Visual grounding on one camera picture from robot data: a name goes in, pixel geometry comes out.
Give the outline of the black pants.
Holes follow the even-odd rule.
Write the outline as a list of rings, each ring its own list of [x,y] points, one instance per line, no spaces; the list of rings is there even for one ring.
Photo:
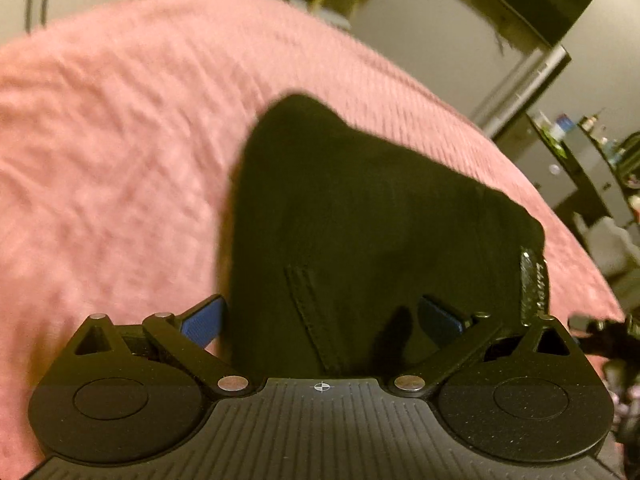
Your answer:
[[[526,324],[548,307],[544,229],[522,206],[303,94],[272,104],[233,191],[233,366],[390,377],[437,350],[423,296]]]

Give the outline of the dark desk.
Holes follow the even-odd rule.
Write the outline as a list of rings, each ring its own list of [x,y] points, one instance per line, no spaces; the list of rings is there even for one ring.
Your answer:
[[[577,162],[579,174],[588,181],[601,208],[614,220],[616,226],[627,230],[631,236],[636,236],[639,225],[634,212],[598,142],[582,128],[574,127],[564,138],[564,146],[567,154],[572,155]]]

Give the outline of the grey drawer cabinet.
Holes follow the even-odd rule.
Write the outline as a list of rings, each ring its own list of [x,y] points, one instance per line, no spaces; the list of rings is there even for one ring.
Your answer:
[[[548,206],[568,226],[580,214],[588,226],[608,211],[596,189],[566,148],[557,148],[526,115],[521,115],[494,139],[529,180]]]

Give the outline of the pink ribbed bed blanket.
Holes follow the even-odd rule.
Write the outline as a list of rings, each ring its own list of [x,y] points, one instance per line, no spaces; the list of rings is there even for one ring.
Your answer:
[[[1,474],[42,459],[32,389],[91,313],[129,324],[219,284],[231,170],[282,94],[506,193],[546,231],[551,310],[619,318],[526,179],[397,65],[283,0],[122,0],[1,48]]]

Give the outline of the white tower fan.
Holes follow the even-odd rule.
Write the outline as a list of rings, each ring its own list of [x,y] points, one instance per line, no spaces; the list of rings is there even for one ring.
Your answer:
[[[474,108],[470,121],[489,139],[500,136],[540,98],[571,60],[562,44],[533,50]]]

